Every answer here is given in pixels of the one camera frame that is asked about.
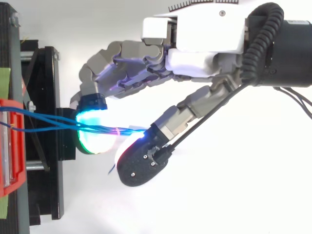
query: green tape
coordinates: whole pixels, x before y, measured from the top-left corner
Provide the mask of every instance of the green tape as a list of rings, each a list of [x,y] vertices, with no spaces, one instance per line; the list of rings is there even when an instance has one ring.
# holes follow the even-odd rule
[[[0,98],[9,98],[11,68],[0,67]],[[9,196],[0,197],[0,219],[6,219],[8,215]]]
[[[0,98],[9,98],[11,68],[0,67]]]
[[[9,196],[0,197],[0,219],[6,219],[8,215]]]

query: black cable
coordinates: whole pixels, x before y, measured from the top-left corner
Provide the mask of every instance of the black cable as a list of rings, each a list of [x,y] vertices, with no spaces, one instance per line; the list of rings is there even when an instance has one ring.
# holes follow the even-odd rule
[[[208,120],[214,113],[216,113],[222,106],[224,106],[228,101],[230,101],[236,94],[245,89],[249,83],[243,84],[230,93],[225,99],[223,99],[216,107],[214,107],[207,115],[205,115],[200,121],[198,121],[192,128],[190,128],[185,134],[183,134],[178,140],[176,140],[169,147],[174,150],[178,144],[180,144],[185,138],[187,138],[193,131],[195,131],[200,125],[202,125],[206,120]]]
[[[305,104],[302,104],[300,101],[298,101],[293,95],[291,95],[290,93],[288,93],[285,90],[282,90],[279,87],[274,87],[275,90],[282,92],[284,94],[286,94],[287,96],[289,96],[290,98],[292,98],[295,102],[297,102],[297,104],[304,110],[304,112],[309,116],[310,119],[312,119],[312,113],[308,110],[307,106]]]
[[[257,86],[259,83],[258,68],[261,59],[265,56],[269,46],[281,28],[284,20],[284,11],[276,3],[265,3],[257,7],[250,16],[266,16],[266,22],[250,44],[242,61],[240,77],[244,82],[252,82]]]
[[[299,99],[304,100],[306,103],[308,103],[310,106],[312,106],[312,101],[310,101],[309,99],[307,99],[305,96],[301,95],[300,93],[296,92],[292,88],[283,88],[283,89],[286,89],[288,92],[296,95]]]

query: black cylindrical motor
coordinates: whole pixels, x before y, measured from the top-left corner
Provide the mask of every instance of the black cylindrical motor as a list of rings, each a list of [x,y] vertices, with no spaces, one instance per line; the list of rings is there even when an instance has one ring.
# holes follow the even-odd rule
[[[249,42],[266,22],[266,17],[248,17]],[[285,20],[262,58],[255,86],[308,87],[312,85],[312,25],[308,21]]]

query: green light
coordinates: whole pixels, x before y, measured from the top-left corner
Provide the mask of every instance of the green light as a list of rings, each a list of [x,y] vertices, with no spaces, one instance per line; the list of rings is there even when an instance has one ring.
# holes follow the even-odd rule
[[[109,118],[107,110],[91,110],[80,112],[76,121],[88,125],[108,126]],[[78,131],[78,138],[82,147],[91,154],[107,152],[114,145],[117,136],[96,134]]]

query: blue wire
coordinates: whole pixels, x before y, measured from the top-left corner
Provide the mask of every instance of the blue wire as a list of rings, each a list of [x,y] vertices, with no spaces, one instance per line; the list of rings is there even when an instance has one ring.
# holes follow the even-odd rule
[[[116,131],[116,128],[113,128],[113,127],[104,127],[104,126],[99,126],[99,125],[97,125],[97,126],[87,125],[87,124],[83,124],[83,123],[77,122],[77,121],[69,119],[69,118],[65,118],[65,117],[61,117],[61,116],[39,114],[39,113],[32,113],[32,112],[29,112],[27,110],[16,108],[16,107],[0,107],[0,111],[14,111],[14,112],[22,113],[22,114],[29,115],[29,116],[35,117],[35,118],[37,118],[37,116],[41,116],[41,117],[46,117],[46,118],[58,119],[58,120],[73,123],[75,125],[80,125],[83,128],[91,128],[91,129],[95,129],[95,130],[99,130],[99,131],[114,131],[114,132]],[[129,131],[129,133],[144,132],[145,131],[144,129],[133,130],[133,129],[128,129],[128,128],[118,128],[118,130],[119,130],[119,132]]]
[[[56,122],[56,121],[53,121],[53,120],[50,120],[48,118],[45,118],[45,117],[41,117],[40,114],[36,114],[36,113],[32,113],[32,112],[29,112],[29,111],[26,111],[26,110],[23,110],[23,109],[20,109],[20,108],[15,108],[15,107],[0,107],[0,112],[3,112],[3,111],[10,111],[10,112],[16,112],[16,113],[21,113],[21,114],[24,114],[26,116],[30,116],[30,117],[33,117],[33,118],[36,118],[36,119],[39,119],[39,120],[42,120],[42,121],[45,121],[45,122],[48,122],[48,123],[51,123],[53,125],[56,125],[56,126],[59,126],[59,127],[62,127],[64,129],[72,129],[72,130],[75,130],[75,131],[84,131],[84,132],[90,132],[90,133],[102,133],[102,134],[109,134],[110,132],[106,131],[103,129],[102,131],[99,131],[99,130],[89,130],[87,128],[90,128],[89,125],[86,125],[86,124],[81,124],[81,123],[78,123],[79,125],[83,125],[83,127],[81,128],[80,126],[76,126],[76,125],[67,125],[67,124],[63,124],[63,123],[60,123],[60,122]]]
[[[112,127],[105,127],[105,126],[95,126],[95,125],[87,125],[83,124],[77,121],[74,121],[69,118],[65,117],[60,117],[60,116],[52,116],[52,115],[46,115],[46,114],[39,114],[39,113],[32,113],[24,109],[16,108],[16,107],[0,107],[0,112],[3,111],[9,111],[9,112],[16,112],[16,113],[21,113],[26,116],[30,116],[33,118],[40,119],[42,121],[54,124],[58,127],[49,127],[49,128],[41,128],[38,129],[39,132],[42,131],[51,131],[51,130],[61,130],[61,129],[71,129],[74,131],[84,131],[84,132],[90,132],[90,133],[96,133],[96,134],[114,134],[114,135],[123,135],[123,136],[129,136],[132,133],[135,132],[144,132],[145,130],[133,130],[133,129],[128,129],[128,128],[112,128]],[[75,125],[68,125],[64,123],[60,123],[57,121],[50,120],[51,119],[58,119],[62,121],[66,121]],[[16,131],[21,131],[23,129],[18,129],[18,128],[12,128]],[[25,129],[25,132],[34,132],[35,129]]]
[[[23,128],[15,128],[11,127],[10,124],[4,123],[0,121],[1,125],[4,125],[12,130],[19,131],[19,132],[25,132],[25,133],[37,133],[37,132],[46,132],[46,131],[53,131],[53,130],[62,130],[64,128],[61,127],[47,127],[47,128],[35,128],[35,129],[23,129]]]

